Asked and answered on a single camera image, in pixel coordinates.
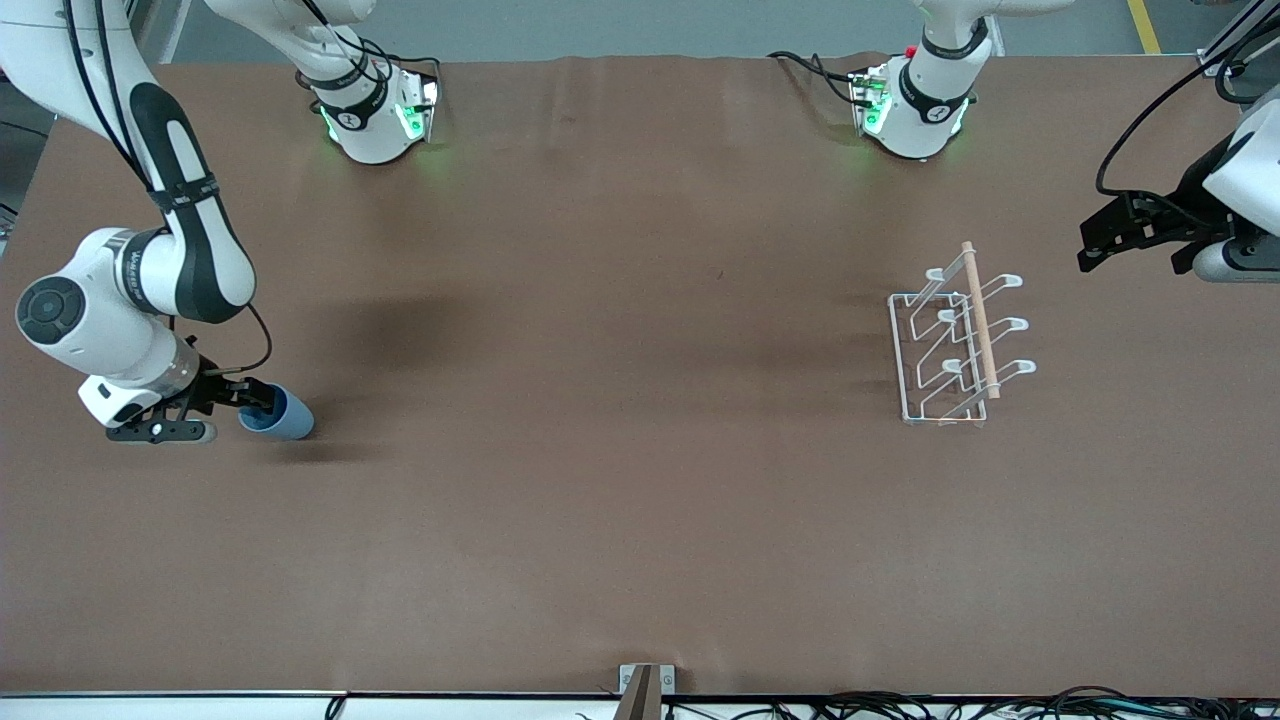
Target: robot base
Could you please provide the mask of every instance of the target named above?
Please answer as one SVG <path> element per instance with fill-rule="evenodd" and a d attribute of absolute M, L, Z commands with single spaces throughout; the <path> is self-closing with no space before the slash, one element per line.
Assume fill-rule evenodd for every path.
<path fill-rule="evenodd" d="M 365 165 L 381 165 L 399 158 L 416 142 L 431 141 L 435 106 L 440 101 L 439 78 L 431 78 L 374 60 L 374 67 L 388 73 L 388 99 L 383 106 L 358 127 L 360 118 L 348 113 L 330 113 L 321 105 L 320 117 L 329 128 L 329 140 L 337 142 L 348 158 Z"/>
<path fill-rule="evenodd" d="M 870 108 L 854 105 L 854 126 L 859 136 L 869 136 L 884 150 L 911 160 L 924 160 L 946 146 L 960 132 L 960 122 L 969 100 L 941 123 L 927 123 L 920 113 L 902 97 L 899 81 L 908 58 L 899 55 L 883 65 L 849 78 L 850 96 L 870 102 Z"/>

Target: yellow floor line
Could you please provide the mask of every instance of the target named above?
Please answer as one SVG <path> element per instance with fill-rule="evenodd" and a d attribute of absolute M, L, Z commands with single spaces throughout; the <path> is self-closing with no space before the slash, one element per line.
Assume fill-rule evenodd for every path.
<path fill-rule="evenodd" d="M 1156 28 L 1151 26 L 1147 4 L 1143 0 L 1129 0 L 1129 14 L 1133 15 L 1133 27 L 1138 29 L 1142 51 L 1148 55 L 1160 55 L 1160 41 L 1156 40 Z"/>

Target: black strap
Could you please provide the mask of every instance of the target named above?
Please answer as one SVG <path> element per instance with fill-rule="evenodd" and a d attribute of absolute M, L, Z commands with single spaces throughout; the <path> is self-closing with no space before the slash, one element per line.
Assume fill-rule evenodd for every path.
<path fill-rule="evenodd" d="M 351 67 L 351 72 L 335 79 L 315 79 L 312 77 L 302 76 L 311 86 L 311 90 L 342 90 L 344 87 L 351 87 L 356 85 L 360 78 L 366 77 L 365 69 L 369 68 L 369 53 L 360 54 L 360 61 Z"/>
<path fill-rule="evenodd" d="M 942 58 L 943 60 L 961 60 L 972 55 L 973 51 L 982 45 L 982 41 L 987 40 L 987 18 L 978 18 L 978 22 L 973 26 L 973 37 L 969 38 L 969 42 L 964 47 L 951 49 L 934 45 L 929 42 L 928 33 L 920 37 L 920 46 L 924 47 L 925 53 L 933 55 L 934 58 Z"/>
<path fill-rule="evenodd" d="M 911 82 L 910 69 L 911 63 L 908 63 L 902 65 L 902 72 L 899 74 L 899 83 L 902 86 L 902 100 L 906 100 L 908 105 L 920 113 L 920 122 L 925 124 L 936 126 L 947 122 L 947 118 L 964 105 L 964 101 L 969 99 L 969 91 L 973 90 L 973 86 L 969 86 L 969 90 L 964 91 L 959 97 L 940 100 L 920 92 L 920 88 L 915 87 L 915 83 Z"/>
<path fill-rule="evenodd" d="M 174 183 L 168 190 L 154 190 L 147 195 L 151 196 L 151 201 L 160 208 L 161 213 L 170 213 L 215 197 L 218 195 L 218 178 L 214 177 L 214 173 L 209 173 L 200 179 Z"/>
<path fill-rule="evenodd" d="M 320 106 L 324 109 L 325 115 L 342 126 L 343 129 L 365 129 L 369 126 L 369 118 L 372 118 L 383 108 L 383 102 L 387 101 L 387 82 L 379 82 L 369 97 L 347 108 L 328 102 L 320 102 Z"/>
<path fill-rule="evenodd" d="M 151 304 L 147 299 L 146 292 L 142 291 L 142 252 L 147 249 L 147 245 L 155 240 L 159 234 L 166 233 L 166 228 L 154 228 L 150 231 L 143 231 L 129 238 L 120 249 L 120 279 L 124 281 L 124 293 L 129 297 L 129 302 L 134 305 L 138 310 L 143 313 L 150 313 L 152 315 L 160 315 L 160 310 Z"/>

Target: green led light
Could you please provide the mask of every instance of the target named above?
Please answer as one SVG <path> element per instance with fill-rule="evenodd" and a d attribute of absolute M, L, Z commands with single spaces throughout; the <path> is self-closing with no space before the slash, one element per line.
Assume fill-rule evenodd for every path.
<path fill-rule="evenodd" d="M 951 126 L 951 135 L 960 132 L 960 122 L 964 120 L 964 111 L 969 109 L 969 101 L 965 100 L 960 104 L 960 109 L 956 110 L 956 122 Z"/>
<path fill-rule="evenodd" d="M 333 120 L 329 119 L 329 113 L 325 111 L 324 106 L 320 108 L 320 117 L 324 118 L 324 124 L 329 128 L 329 140 L 338 142 L 338 131 L 333 129 Z"/>
<path fill-rule="evenodd" d="M 867 120 L 863 123 L 863 129 L 872 135 L 878 135 L 881 128 L 884 127 L 884 118 L 888 117 L 888 111 L 892 108 L 893 102 L 890 94 L 882 94 L 876 105 L 867 110 Z"/>
<path fill-rule="evenodd" d="M 396 105 L 397 114 L 399 115 L 401 124 L 404 126 L 404 135 L 410 140 L 417 140 L 422 137 L 422 113 L 419 113 L 413 108 L 403 108 Z"/>

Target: black cable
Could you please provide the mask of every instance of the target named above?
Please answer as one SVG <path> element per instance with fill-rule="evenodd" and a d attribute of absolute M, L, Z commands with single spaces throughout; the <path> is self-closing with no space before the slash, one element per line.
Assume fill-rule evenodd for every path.
<path fill-rule="evenodd" d="M 772 58 L 774 60 L 791 60 L 792 63 L 800 65 L 801 68 L 809 70 L 813 74 L 826 74 L 831 79 L 841 79 L 841 81 L 847 81 L 849 79 L 849 76 L 842 76 L 842 74 L 838 74 L 838 73 L 832 73 L 832 72 L 826 70 L 826 69 L 819 69 L 817 65 L 812 64 L 809 60 L 805 60 L 800 55 L 796 55 L 795 53 L 790 53 L 787 50 L 778 50 L 777 53 L 769 53 L 768 55 L 765 55 L 765 58 Z"/>
<path fill-rule="evenodd" d="M 111 42 L 106 36 L 106 10 L 102 8 L 102 0 L 93 0 L 93 15 L 97 20 L 97 42 L 102 46 L 102 67 L 106 72 L 106 85 L 111 90 L 111 102 L 115 104 L 115 119 L 120 123 L 124 147 L 129 152 L 127 158 L 129 168 L 133 169 L 133 174 L 138 176 L 138 179 L 150 191 L 151 181 L 142 172 L 142 164 L 138 161 L 138 151 L 133 147 L 133 138 L 129 136 L 129 126 L 124 122 L 124 106 L 120 104 L 120 88 L 115 85 L 115 67 L 111 64 Z"/>
<path fill-rule="evenodd" d="M 687 705 L 680 705 L 678 702 L 672 702 L 669 705 L 669 707 L 671 707 L 671 710 L 676 710 L 676 708 L 687 710 L 687 711 L 692 712 L 694 715 L 700 715 L 703 717 L 707 717 L 707 720 L 721 720 L 719 717 L 712 715 L 710 712 L 705 712 L 705 711 L 698 710 L 696 707 L 690 707 Z"/>
<path fill-rule="evenodd" d="M 248 365 L 243 365 L 239 368 L 218 368 L 215 370 L 209 370 L 207 373 L 205 373 L 205 375 L 215 377 L 215 375 L 232 375 L 236 373 L 247 373 L 250 370 L 256 370 L 261 368 L 262 365 L 266 364 L 268 360 L 271 359 L 271 351 L 274 350 L 274 343 L 271 342 L 271 331 L 268 329 L 266 322 L 262 320 L 262 315 L 257 311 L 257 307 L 253 307 L 252 302 L 246 305 L 246 307 L 248 307 L 248 311 L 253 314 L 253 318 L 257 320 L 257 327 L 262 329 L 262 337 L 266 340 L 266 351 L 262 352 L 262 357 L 260 357 L 256 363 L 251 363 Z"/>
<path fill-rule="evenodd" d="M 1156 97 L 1155 100 L 1152 100 L 1151 104 L 1147 105 L 1142 110 L 1142 113 L 1138 113 L 1138 117 L 1134 118 L 1132 123 L 1129 123 L 1129 127 L 1125 128 L 1125 131 L 1120 135 L 1120 138 L 1116 140 L 1115 145 L 1111 146 L 1111 150 L 1107 151 L 1106 156 L 1102 159 L 1102 163 L 1098 165 L 1098 173 L 1097 173 L 1097 176 L 1094 176 L 1094 179 L 1093 179 L 1093 187 L 1094 187 L 1094 190 L 1097 190 L 1101 195 L 1107 195 L 1107 196 L 1111 196 L 1111 197 L 1119 197 L 1121 195 L 1130 193 L 1130 195 L 1133 195 L 1135 197 L 1139 197 L 1142 200 L 1147 200 L 1148 202 L 1157 202 L 1157 204 L 1164 205 L 1165 208 L 1172 210 L 1174 213 L 1178 213 L 1179 215 L 1181 215 L 1184 219 L 1187 219 L 1188 222 L 1190 222 L 1196 227 L 1207 228 L 1208 223 L 1206 223 L 1204 220 L 1197 218 L 1194 214 L 1192 214 L 1190 211 L 1188 211 L 1185 208 L 1178 205 L 1176 202 L 1174 202 L 1172 200 L 1169 200 L 1167 197 L 1165 197 L 1164 195 L 1160 195 L 1158 192 L 1151 192 L 1151 191 L 1147 191 L 1147 190 L 1116 190 L 1116 188 L 1107 187 L 1106 186 L 1107 169 L 1111 167 L 1111 161 L 1115 160 L 1116 155 L 1120 152 L 1120 149 L 1124 147 L 1125 143 L 1129 142 L 1129 138 L 1133 136 L 1134 131 L 1137 131 L 1138 127 L 1142 126 L 1142 123 L 1144 123 L 1147 120 L 1147 118 L 1149 118 L 1151 114 L 1156 111 L 1156 109 L 1158 109 L 1161 105 L 1164 105 L 1165 101 L 1167 101 L 1170 97 L 1172 97 L 1179 90 L 1187 87 L 1188 83 L 1190 83 L 1193 79 L 1196 79 L 1197 77 L 1199 77 L 1199 74 L 1204 72 L 1203 68 L 1206 65 L 1213 65 L 1213 64 L 1222 63 L 1229 55 L 1234 55 L 1235 53 L 1238 53 L 1239 47 L 1243 47 L 1243 45 L 1247 45 L 1248 42 L 1252 42 L 1257 37 L 1254 33 L 1260 32 L 1258 28 L 1270 24 L 1268 19 L 1271 18 L 1271 14 L 1276 12 L 1276 9 L 1280 9 L 1280 6 L 1272 8 L 1266 15 L 1263 15 L 1262 19 L 1260 19 L 1257 22 L 1257 24 L 1254 24 L 1253 28 L 1251 28 L 1249 32 L 1247 32 L 1240 38 L 1239 42 L 1231 45 L 1230 47 L 1228 47 L 1228 49 L 1225 49 L 1222 51 L 1220 51 L 1219 54 L 1213 55 L 1212 58 L 1208 58 L 1203 63 L 1198 63 L 1197 67 L 1192 72 L 1189 72 L 1185 76 L 1183 76 L 1178 82 L 1175 82 L 1167 90 L 1165 90 L 1164 92 L 1161 92 L 1158 97 Z M 1220 67 L 1219 77 L 1215 79 L 1215 86 L 1217 86 L 1221 82 L 1224 72 L 1225 72 L 1225 69 Z"/>
<path fill-rule="evenodd" d="M 352 47 L 356 47 L 356 45 L 353 45 L 352 42 L 349 42 L 346 37 L 338 36 L 338 40 L 346 42 L 347 45 L 351 45 Z M 361 47 L 361 50 L 364 50 L 365 53 L 370 53 L 371 51 L 374 55 L 376 55 L 376 56 L 387 60 L 388 63 L 431 63 L 431 67 L 433 67 L 431 72 L 433 72 L 433 74 L 428 74 L 428 76 L 424 76 L 424 77 L 429 77 L 429 78 L 431 78 L 434 81 L 439 81 L 440 79 L 440 59 L 439 58 L 433 58 L 431 55 L 422 55 L 421 58 L 404 58 L 402 55 L 396 55 L 394 53 L 388 53 L 388 51 L 383 50 L 383 46 L 378 45 L 372 40 L 367 40 L 367 38 L 361 37 L 360 42 L 364 45 L 364 47 Z"/>
<path fill-rule="evenodd" d="M 40 137 L 44 137 L 44 138 L 49 137 L 47 132 L 40 132 L 36 128 L 28 128 L 27 126 L 19 126 L 18 123 L 10 123 L 9 120 L 0 120 L 0 126 L 4 126 L 6 128 L 13 128 L 13 129 L 20 129 L 23 132 L 29 132 L 31 135 L 38 135 Z"/>
<path fill-rule="evenodd" d="M 791 61 L 799 64 L 801 68 L 809 70 L 810 73 L 813 73 L 815 76 L 820 76 L 822 79 L 827 81 L 827 87 L 829 87 L 831 91 L 836 94 L 836 97 L 840 97 L 841 100 L 844 100 L 845 102 L 849 102 L 850 105 L 855 105 L 858 108 L 870 108 L 872 106 L 872 104 L 868 102 L 868 101 L 865 101 L 865 100 L 859 100 L 859 99 L 852 97 L 850 95 L 845 95 L 844 92 L 841 92 L 840 87 L 836 86 L 836 81 L 849 82 L 849 76 L 850 74 L 860 73 L 860 72 L 863 72 L 863 70 L 867 69 L 865 67 L 856 68 L 856 69 L 849 70 L 847 73 L 841 74 L 841 73 L 833 73 L 833 72 L 828 70 L 822 64 L 822 58 L 819 58 L 817 53 L 814 53 L 813 56 L 809 58 L 808 61 L 805 61 L 803 58 L 800 58 L 795 53 L 788 53 L 786 50 L 778 50 L 777 53 L 769 53 L 768 56 L 773 58 L 776 60 L 791 60 Z"/>
<path fill-rule="evenodd" d="M 1230 50 L 1231 49 L 1228 49 L 1228 50 L 1224 50 L 1222 53 L 1219 53 L 1213 58 L 1210 58 L 1204 64 L 1206 65 L 1211 65 L 1213 63 L 1221 61 L 1222 58 L 1225 56 L 1225 54 L 1230 53 Z M 1167 101 L 1170 97 L 1172 97 L 1179 90 L 1187 87 L 1188 83 L 1190 83 L 1193 79 L 1196 79 L 1197 77 L 1199 77 L 1201 73 L 1203 73 L 1203 72 L 1204 72 L 1203 68 L 1197 64 L 1196 69 L 1193 69 L 1192 72 L 1189 72 L 1185 76 L 1183 76 L 1174 85 L 1169 86 L 1169 88 L 1165 90 L 1164 92 L 1161 92 L 1158 97 L 1156 97 L 1155 100 L 1151 101 L 1151 104 L 1148 104 L 1146 108 L 1143 108 L 1143 110 L 1140 113 L 1138 113 L 1138 117 L 1134 118 L 1132 123 L 1129 123 L 1129 127 L 1126 127 L 1125 131 L 1123 133 L 1120 133 L 1120 138 L 1115 141 L 1115 143 L 1111 146 L 1111 150 L 1108 150 L 1107 154 L 1106 154 L 1106 156 L 1102 158 L 1102 163 L 1098 164 L 1098 172 L 1097 172 L 1097 174 L 1093 178 L 1093 188 L 1097 190 L 1098 193 L 1106 195 L 1106 196 L 1110 196 L 1110 197 L 1120 197 L 1120 196 L 1123 196 L 1125 193 L 1130 193 L 1130 195 L 1137 196 L 1137 197 L 1139 197 L 1142 200 L 1147 200 L 1149 202 L 1157 202 L 1160 205 L 1164 205 L 1165 208 L 1167 208 L 1167 209 L 1172 210 L 1174 213 L 1178 213 L 1179 215 L 1181 215 L 1184 219 L 1187 219 L 1188 222 L 1190 222 L 1196 227 L 1199 227 L 1199 228 L 1207 228 L 1208 227 L 1208 223 L 1206 223 L 1204 220 L 1197 218 L 1190 211 L 1188 211 L 1185 208 L 1178 205 L 1176 202 L 1174 202 L 1172 200 L 1169 200 L 1167 197 L 1165 197 L 1164 195 L 1160 195 L 1158 192 L 1151 192 L 1148 190 L 1116 190 L 1116 188 L 1111 188 L 1111 187 L 1106 186 L 1107 169 L 1111 168 L 1111 161 L 1115 160 L 1116 155 L 1120 154 L 1120 149 L 1123 149 L 1129 142 L 1129 138 L 1133 136 L 1134 131 L 1137 131 L 1138 127 L 1142 126 L 1142 123 L 1147 122 L 1147 118 L 1149 118 L 1152 115 L 1152 113 L 1155 113 L 1161 105 L 1164 105 L 1165 101 Z"/>
<path fill-rule="evenodd" d="M 1226 90 L 1226 76 L 1228 76 L 1228 68 L 1235 64 L 1236 55 L 1243 53 L 1244 47 L 1248 44 L 1253 42 L 1254 40 L 1258 40 L 1260 37 L 1275 29 L 1280 29 L 1280 18 L 1271 17 L 1276 13 L 1276 10 L 1280 10 L 1280 5 L 1271 8 L 1271 10 L 1268 10 L 1266 15 L 1262 15 L 1262 19 L 1258 20 L 1258 24 L 1253 26 L 1253 28 L 1249 29 L 1249 32 L 1244 33 L 1244 36 L 1242 36 L 1240 40 L 1235 42 L 1235 45 L 1231 45 L 1226 50 L 1226 56 L 1222 58 L 1221 64 L 1217 68 L 1217 74 L 1213 76 L 1213 90 L 1217 91 L 1217 96 L 1221 97 L 1222 100 L 1226 100 L 1228 102 L 1234 102 L 1236 105 L 1251 105 L 1253 102 L 1257 102 L 1262 97 L 1261 92 L 1257 95 L 1235 95 L 1234 92 Z"/>
<path fill-rule="evenodd" d="M 334 27 L 333 27 L 333 24 L 330 24 L 330 23 L 329 23 L 329 18 L 326 18 L 326 17 L 324 15 L 324 12 L 321 12 L 321 10 L 320 10 L 320 8 L 319 8 L 319 6 L 317 6 L 317 5 L 315 4 L 315 0 L 301 0 L 301 1 L 302 1 L 302 5 L 303 5 L 303 6 L 305 6 L 305 8 L 306 8 L 306 9 L 307 9 L 307 10 L 308 10 L 308 12 L 310 12 L 310 13 L 311 13 L 312 15 L 315 15 L 315 18 L 316 18 L 317 20 L 320 20 L 320 24 L 323 24 L 323 26 L 324 26 L 324 27 L 325 27 L 325 28 L 326 28 L 326 29 L 328 29 L 328 31 L 330 32 L 330 33 L 333 33 L 333 36 L 334 36 L 334 37 L 337 37 L 337 38 L 338 38 L 338 42 L 342 42 L 343 45 L 349 45 L 349 46 L 352 46 L 352 47 L 356 47 L 357 50 L 364 50 L 362 47 L 358 47 L 357 45 L 352 44 L 352 42 L 351 42 L 349 40 L 347 40 L 346 37 L 343 37 L 343 36 L 338 35 L 338 29 L 337 29 L 337 28 L 334 28 Z M 372 63 L 372 65 L 374 65 L 374 70 L 376 70 L 376 73 L 378 73 L 378 77 L 369 77 L 369 73 L 367 73 L 367 72 L 365 72 L 365 68 L 361 68 L 361 67 L 360 67 L 360 61 L 358 61 L 358 60 L 352 60 L 352 59 L 351 59 L 351 56 L 348 55 L 348 56 L 347 56 L 347 61 L 349 61 L 349 63 L 351 63 L 351 67 L 356 68 L 356 72 L 358 72 L 361 77 L 364 77 L 365 79 L 367 79 L 367 81 L 370 81 L 370 82 L 374 82 L 374 83 L 378 83 L 378 85 L 381 85 L 381 83 L 387 82 L 388 79 L 390 79 L 390 77 L 389 77 L 389 76 L 388 76 L 388 77 L 384 77 L 384 76 L 383 76 L 383 72 L 381 72 L 381 70 L 380 70 L 380 69 L 378 68 L 378 64 L 376 64 L 376 63 Z"/>
<path fill-rule="evenodd" d="M 111 131 L 111 124 L 106 122 L 102 106 L 97 101 L 97 94 L 93 92 L 93 85 L 88 79 L 88 70 L 84 68 L 84 55 L 82 54 L 79 44 L 79 35 L 76 32 L 76 13 L 72 9 L 72 0 L 63 0 L 63 15 L 67 17 L 67 38 L 72 44 L 72 58 L 76 61 L 76 70 L 79 73 L 84 95 L 88 97 L 88 102 L 93 108 L 93 114 L 97 115 L 97 122 L 102 124 L 102 132 L 106 133 L 106 138 L 111 141 L 111 145 L 115 146 L 115 151 L 119 152 L 120 158 L 124 158 L 124 161 L 132 168 L 133 159 L 124 151 L 124 146 L 120 145 L 119 138 L 115 137 L 115 132 Z"/>

